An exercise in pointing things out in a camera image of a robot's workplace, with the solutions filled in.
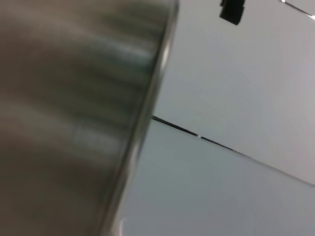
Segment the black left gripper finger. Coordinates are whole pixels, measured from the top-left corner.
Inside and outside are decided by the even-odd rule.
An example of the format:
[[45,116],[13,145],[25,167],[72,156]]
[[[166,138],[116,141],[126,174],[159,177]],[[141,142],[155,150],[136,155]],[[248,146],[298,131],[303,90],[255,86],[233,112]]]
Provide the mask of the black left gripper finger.
[[245,0],[222,0],[220,6],[222,7],[220,18],[234,25],[240,23],[245,9]]

